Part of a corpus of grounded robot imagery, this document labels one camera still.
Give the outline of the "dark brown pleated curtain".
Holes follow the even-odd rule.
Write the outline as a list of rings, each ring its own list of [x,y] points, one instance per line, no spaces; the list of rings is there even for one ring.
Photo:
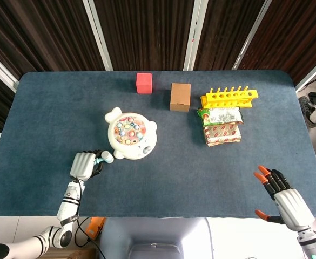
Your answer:
[[[94,0],[116,71],[182,70],[194,0]],[[264,0],[209,0],[195,70],[229,70]],[[28,72],[104,71],[82,0],[0,0],[0,62]],[[316,0],[272,0],[239,70],[316,66]]]

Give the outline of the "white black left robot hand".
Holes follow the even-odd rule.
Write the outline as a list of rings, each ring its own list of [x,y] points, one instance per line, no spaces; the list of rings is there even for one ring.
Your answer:
[[[77,153],[70,170],[71,177],[85,182],[98,175],[103,169],[101,153],[99,149]]]

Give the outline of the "blue velvet table cloth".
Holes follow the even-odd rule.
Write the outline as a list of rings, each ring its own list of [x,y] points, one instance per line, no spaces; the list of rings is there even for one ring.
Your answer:
[[[290,76],[277,70],[156,71],[152,94],[135,72],[29,72],[0,138],[0,216],[56,215],[76,153],[110,150],[114,107],[157,123],[145,158],[116,160],[85,184],[82,216],[254,217],[277,208],[253,176],[281,171],[316,216],[316,155]],[[170,111],[171,84],[191,84],[188,112]],[[211,88],[258,91],[243,109],[241,141],[209,147],[197,115]]]

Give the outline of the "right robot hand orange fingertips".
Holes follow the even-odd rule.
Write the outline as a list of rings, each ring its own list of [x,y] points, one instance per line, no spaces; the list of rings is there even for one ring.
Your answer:
[[[284,224],[292,231],[302,231],[312,226],[315,218],[300,193],[276,169],[259,166],[253,173],[276,205],[279,215],[268,215],[256,209],[255,214],[267,222]]]

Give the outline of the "orange device under table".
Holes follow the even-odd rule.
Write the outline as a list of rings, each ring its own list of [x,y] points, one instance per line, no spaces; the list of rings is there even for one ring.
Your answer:
[[[88,237],[92,240],[95,240],[100,234],[103,225],[106,221],[105,217],[91,217],[90,222],[86,228],[86,233]]]

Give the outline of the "red patterned snack packet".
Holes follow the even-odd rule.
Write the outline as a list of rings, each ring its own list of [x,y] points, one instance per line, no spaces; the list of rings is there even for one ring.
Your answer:
[[[211,146],[241,141],[241,134],[237,124],[220,124],[203,126],[206,144]]]

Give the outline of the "green and white snack packet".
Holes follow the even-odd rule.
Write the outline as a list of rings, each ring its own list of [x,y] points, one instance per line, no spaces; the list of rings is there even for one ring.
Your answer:
[[[204,127],[244,123],[238,107],[199,108],[197,114],[201,118]]]

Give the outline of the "pale grey robot torso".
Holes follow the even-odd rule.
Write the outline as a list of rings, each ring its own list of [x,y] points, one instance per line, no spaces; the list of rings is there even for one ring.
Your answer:
[[[106,259],[214,259],[204,217],[110,217],[99,247]]]

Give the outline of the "mint green toy hammer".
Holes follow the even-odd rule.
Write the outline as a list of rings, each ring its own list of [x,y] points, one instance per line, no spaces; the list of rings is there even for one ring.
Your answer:
[[[101,162],[113,163],[114,157],[109,151],[99,151],[96,153],[94,165],[100,164]]]

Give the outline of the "grey black sneaker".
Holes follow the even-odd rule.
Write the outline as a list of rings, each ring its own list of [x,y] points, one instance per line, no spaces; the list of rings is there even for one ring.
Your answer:
[[[316,105],[313,104],[312,102],[310,102],[310,100],[306,96],[302,96],[298,100],[299,100],[299,104],[300,104],[300,108],[301,108],[302,114],[304,116],[305,123],[310,128],[316,127],[316,123],[314,123],[310,119],[310,116],[316,110]]]

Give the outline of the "white bear whack-a-mole toy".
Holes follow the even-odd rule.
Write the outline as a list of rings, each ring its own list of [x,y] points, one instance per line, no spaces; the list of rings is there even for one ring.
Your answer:
[[[107,137],[116,159],[138,160],[148,156],[157,143],[157,124],[138,113],[115,107],[105,115]]]

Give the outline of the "small brown cardboard box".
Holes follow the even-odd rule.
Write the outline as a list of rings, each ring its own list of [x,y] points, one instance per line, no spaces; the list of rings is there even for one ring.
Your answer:
[[[191,84],[172,83],[170,111],[188,112],[191,105]]]

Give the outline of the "yellow plastic test tube rack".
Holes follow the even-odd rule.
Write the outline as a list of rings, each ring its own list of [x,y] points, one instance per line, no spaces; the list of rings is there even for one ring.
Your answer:
[[[252,101],[259,98],[258,91],[248,86],[211,88],[200,97],[202,108],[251,108]]]

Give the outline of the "red foam cube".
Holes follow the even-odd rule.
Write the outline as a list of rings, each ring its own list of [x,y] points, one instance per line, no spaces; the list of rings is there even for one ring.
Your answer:
[[[136,89],[138,94],[152,94],[153,76],[152,73],[137,73]]]

